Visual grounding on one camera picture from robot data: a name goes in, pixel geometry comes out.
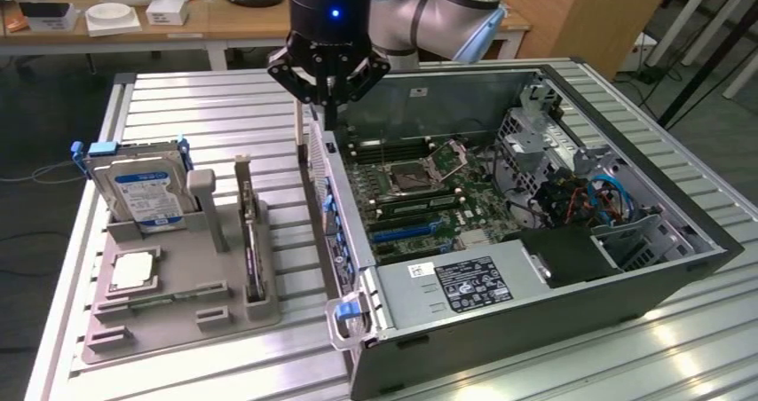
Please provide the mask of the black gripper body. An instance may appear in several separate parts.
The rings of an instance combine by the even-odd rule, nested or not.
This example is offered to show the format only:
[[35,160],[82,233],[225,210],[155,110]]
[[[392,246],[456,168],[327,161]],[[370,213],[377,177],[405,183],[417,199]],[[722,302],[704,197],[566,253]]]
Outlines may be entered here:
[[357,59],[372,52],[372,0],[290,0],[287,50],[295,63],[310,65],[315,54],[343,50]]

